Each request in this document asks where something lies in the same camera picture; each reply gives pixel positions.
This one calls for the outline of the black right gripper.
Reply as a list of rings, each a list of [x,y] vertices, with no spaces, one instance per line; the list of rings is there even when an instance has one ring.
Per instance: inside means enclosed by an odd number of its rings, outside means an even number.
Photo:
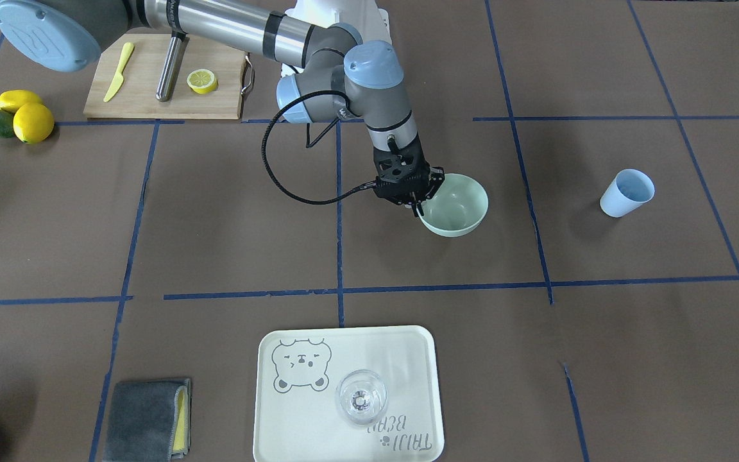
[[[423,157],[419,137],[401,149],[373,148],[377,172],[373,192],[396,205],[412,205],[416,218],[423,217],[422,202],[434,198],[445,179],[442,167],[431,167]]]

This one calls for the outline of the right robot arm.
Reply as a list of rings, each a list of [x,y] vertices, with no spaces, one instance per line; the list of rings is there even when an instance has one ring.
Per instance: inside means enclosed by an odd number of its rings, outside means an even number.
[[[0,1],[0,32],[54,71],[79,71],[127,31],[167,28],[290,65],[276,86],[279,119],[326,123],[360,118],[373,145],[375,179],[355,188],[423,216],[444,171],[423,157],[396,50],[345,22],[322,27],[239,1]]]

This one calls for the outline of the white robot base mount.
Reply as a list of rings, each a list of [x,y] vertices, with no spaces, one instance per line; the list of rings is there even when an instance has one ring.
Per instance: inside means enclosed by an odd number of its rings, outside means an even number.
[[[357,39],[360,43],[372,40],[383,40],[392,44],[389,29],[388,13],[378,7],[376,1],[296,1],[294,8],[285,10],[288,17],[298,19],[307,23],[316,24],[328,28],[333,24],[349,24],[360,35]],[[331,71],[335,65],[343,65],[343,56],[334,52],[325,51],[325,58],[316,61],[314,70]],[[276,86],[276,101],[281,103],[282,98],[291,95],[289,87],[285,85],[285,76],[295,75],[293,69],[304,71],[299,65],[282,64],[282,79]],[[388,90],[358,90],[363,102],[382,101],[382,96],[387,97]]]

